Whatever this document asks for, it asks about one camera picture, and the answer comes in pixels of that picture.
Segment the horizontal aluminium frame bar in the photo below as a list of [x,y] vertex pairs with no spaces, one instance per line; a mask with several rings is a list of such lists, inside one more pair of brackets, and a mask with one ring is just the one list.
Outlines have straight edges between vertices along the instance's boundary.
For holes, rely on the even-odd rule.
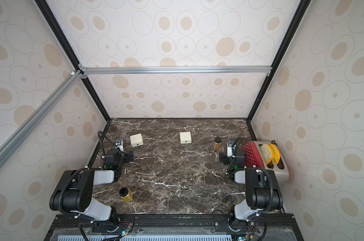
[[83,67],[91,74],[269,73],[271,66]]

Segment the left diagonal aluminium bar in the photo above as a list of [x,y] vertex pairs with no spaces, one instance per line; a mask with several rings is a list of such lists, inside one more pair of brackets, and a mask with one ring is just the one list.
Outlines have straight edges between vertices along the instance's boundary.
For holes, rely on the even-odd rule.
[[81,74],[81,70],[73,72],[0,147],[0,169],[31,132],[47,116],[52,108],[62,99],[72,85],[80,78]]

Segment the yellow bread slice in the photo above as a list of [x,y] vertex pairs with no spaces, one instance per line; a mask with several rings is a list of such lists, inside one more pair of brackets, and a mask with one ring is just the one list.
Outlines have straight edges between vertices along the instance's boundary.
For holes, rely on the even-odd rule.
[[270,144],[270,147],[272,148],[272,150],[273,150],[272,153],[274,154],[273,160],[275,161],[276,164],[278,164],[281,159],[279,149],[277,148],[277,146],[275,144]]

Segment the brown spice bottle black cap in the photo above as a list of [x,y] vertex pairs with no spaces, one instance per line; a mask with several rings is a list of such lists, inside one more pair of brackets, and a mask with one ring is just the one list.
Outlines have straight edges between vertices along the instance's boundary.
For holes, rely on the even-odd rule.
[[222,143],[222,138],[221,137],[216,137],[214,139],[214,141],[215,141],[214,151],[220,151],[220,149],[221,149],[221,143]]

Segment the silver toaster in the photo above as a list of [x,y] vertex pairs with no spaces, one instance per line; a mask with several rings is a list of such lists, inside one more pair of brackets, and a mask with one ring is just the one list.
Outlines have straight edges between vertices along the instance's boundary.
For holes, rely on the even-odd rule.
[[253,141],[254,154],[253,165],[275,173],[277,181],[284,183],[289,180],[289,169],[275,141]]

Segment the pale bread slice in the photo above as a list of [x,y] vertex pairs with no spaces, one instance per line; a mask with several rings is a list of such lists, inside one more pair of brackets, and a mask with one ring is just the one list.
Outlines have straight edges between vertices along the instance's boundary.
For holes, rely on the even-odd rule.
[[262,160],[264,161],[265,165],[268,166],[274,159],[274,151],[272,147],[268,144],[262,144],[259,149]]

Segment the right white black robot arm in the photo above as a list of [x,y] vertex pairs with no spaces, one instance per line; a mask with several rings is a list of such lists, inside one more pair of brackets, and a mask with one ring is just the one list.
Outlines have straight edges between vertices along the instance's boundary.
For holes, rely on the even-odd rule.
[[279,183],[289,179],[287,165],[275,141],[228,141],[220,162],[228,165],[229,179],[245,186],[245,199],[234,206],[234,217],[253,221],[260,215],[283,207]]

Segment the cream drawer jewelry box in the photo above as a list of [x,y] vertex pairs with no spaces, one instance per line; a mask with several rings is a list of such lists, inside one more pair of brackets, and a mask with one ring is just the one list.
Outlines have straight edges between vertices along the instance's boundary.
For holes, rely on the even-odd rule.
[[143,145],[143,138],[142,134],[135,134],[130,136],[130,142],[132,147],[142,146]]

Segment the red perforated rack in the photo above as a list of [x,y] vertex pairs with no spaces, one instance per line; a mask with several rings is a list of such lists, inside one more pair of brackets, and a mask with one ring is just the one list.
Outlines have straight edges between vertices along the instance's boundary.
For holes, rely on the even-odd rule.
[[242,151],[245,153],[244,166],[246,168],[264,168],[264,163],[259,152],[259,148],[253,141],[248,142],[242,148]]

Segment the yellow jar black lid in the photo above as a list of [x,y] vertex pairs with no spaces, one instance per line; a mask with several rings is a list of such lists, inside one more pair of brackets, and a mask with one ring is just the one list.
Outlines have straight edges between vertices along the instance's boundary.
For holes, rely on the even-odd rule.
[[124,187],[119,191],[119,195],[124,202],[132,202],[133,201],[133,193],[130,189]]

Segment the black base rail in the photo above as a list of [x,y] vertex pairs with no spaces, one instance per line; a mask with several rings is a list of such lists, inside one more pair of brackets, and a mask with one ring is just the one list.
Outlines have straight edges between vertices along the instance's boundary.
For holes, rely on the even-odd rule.
[[119,214],[115,221],[57,215],[46,241],[302,241],[294,215],[239,221],[230,214]]

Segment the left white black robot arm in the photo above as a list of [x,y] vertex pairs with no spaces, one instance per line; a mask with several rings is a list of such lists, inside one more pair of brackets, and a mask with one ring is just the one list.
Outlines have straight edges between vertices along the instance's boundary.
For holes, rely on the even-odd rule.
[[117,182],[125,163],[133,161],[132,151],[124,152],[123,141],[112,141],[103,132],[98,132],[104,164],[99,168],[85,166],[78,170],[65,171],[53,191],[49,207],[61,214],[84,216],[95,222],[120,222],[116,208],[93,198],[93,187]]

